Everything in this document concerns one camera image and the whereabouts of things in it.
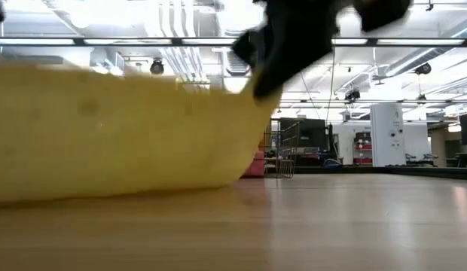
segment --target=wooden floor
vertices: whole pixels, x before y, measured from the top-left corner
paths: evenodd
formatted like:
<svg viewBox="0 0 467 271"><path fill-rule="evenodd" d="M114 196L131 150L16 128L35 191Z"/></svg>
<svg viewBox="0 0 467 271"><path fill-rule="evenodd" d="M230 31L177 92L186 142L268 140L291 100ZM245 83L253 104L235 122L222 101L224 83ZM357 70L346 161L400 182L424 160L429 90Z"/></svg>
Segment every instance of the wooden floor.
<svg viewBox="0 0 467 271"><path fill-rule="evenodd" d="M242 180L0 208L0 271L467 270L467 182Z"/></svg>

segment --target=yellow object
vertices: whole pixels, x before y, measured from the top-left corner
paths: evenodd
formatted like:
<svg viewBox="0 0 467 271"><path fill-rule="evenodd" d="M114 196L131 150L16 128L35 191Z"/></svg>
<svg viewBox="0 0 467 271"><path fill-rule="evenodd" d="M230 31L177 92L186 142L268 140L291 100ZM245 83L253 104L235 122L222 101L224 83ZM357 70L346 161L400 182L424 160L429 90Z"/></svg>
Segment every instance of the yellow object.
<svg viewBox="0 0 467 271"><path fill-rule="evenodd" d="M252 162L263 102L174 80L0 66L0 202L221 187Z"/></svg>

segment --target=floor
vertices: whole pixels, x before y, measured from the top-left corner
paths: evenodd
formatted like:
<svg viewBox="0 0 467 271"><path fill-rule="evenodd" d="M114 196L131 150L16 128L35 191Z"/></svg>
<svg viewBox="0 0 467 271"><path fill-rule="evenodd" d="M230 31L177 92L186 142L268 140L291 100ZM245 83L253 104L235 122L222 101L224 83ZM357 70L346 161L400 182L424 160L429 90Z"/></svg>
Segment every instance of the floor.
<svg viewBox="0 0 467 271"><path fill-rule="evenodd" d="M467 182L298 175L0 208L0 271L467 270Z"/></svg>

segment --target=ceiling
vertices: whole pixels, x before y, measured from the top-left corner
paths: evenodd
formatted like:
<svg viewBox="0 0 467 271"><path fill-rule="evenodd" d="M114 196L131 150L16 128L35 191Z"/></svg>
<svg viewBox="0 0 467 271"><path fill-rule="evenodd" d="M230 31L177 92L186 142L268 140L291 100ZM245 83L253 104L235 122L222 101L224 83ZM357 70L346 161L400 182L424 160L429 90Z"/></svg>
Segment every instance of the ceiling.
<svg viewBox="0 0 467 271"><path fill-rule="evenodd" d="M340 37L416 39L452 38L458 35L467 38L459 36L462 31L465 31L463 35L467 35L467 0L432 0L432 3L434 8L426 11L428 1L415 1L405 21L367 35L361 33L357 15L347 8L338 16ZM262 21L262 9L253 5L251 0L194 0L191 5L189 0L8 0L6 7L8 17L0 25L0 37L221 37L226 36L226 32L241 31ZM186 7L193 10L193 18L187 16L190 13ZM177 18L180 18L180 27L176 27ZM315 29L306 29L306 40L315 42L315 38ZM203 76L218 82L220 78L220 82L234 92L240 90L247 80L232 78L225 72L226 66L233 65L233 60L229 60L228 53L221 48L93 49L3 47L0 54L14 57L60 56L65 62L85 66L91 64L91 56L97 58L102 53L111 56L118 52L125 59L127 69L136 72L148 72L153 58L163 57L165 75L176 73L190 77L193 72L198 73L196 79ZM340 102L352 90L360 91L361 100L416 99L421 93L425 93L427 99L467 99L467 48L442 53L428 50L338 47L332 55L312 65L285 86L280 112L274 115L295 117L303 114L313 118L328 116L329 120L342 120L342 114L348 112L356 119L368 113L370 103L345 105ZM411 73L416 68L409 69L412 65L425 62L432 67L430 74L418 76ZM395 76L383 79L380 81L382 84L378 84L376 75ZM452 84L463 78L462 84ZM443 118L448 113L467 111L467 104L444 102L424 106L405 104L404 107L405 118L409 119L418 119L426 112L431 117Z"/></svg>

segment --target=metal rack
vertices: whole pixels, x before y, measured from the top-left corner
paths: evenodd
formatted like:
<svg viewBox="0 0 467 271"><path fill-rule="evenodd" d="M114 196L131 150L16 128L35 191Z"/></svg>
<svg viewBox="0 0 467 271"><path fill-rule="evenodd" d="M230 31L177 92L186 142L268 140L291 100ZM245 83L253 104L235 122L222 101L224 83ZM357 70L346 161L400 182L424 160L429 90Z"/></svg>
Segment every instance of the metal rack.
<svg viewBox="0 0 467 271"><path fill-rule="evenodd" d="M267 178L293 178L295 168L295 158L298 149L299 133L301 130L299 120L296 124L286 129L280 129L280 119L270 120L270 129L264 134L264 165ZM274 153L273 157L267 157L267 152Z"/></svg>

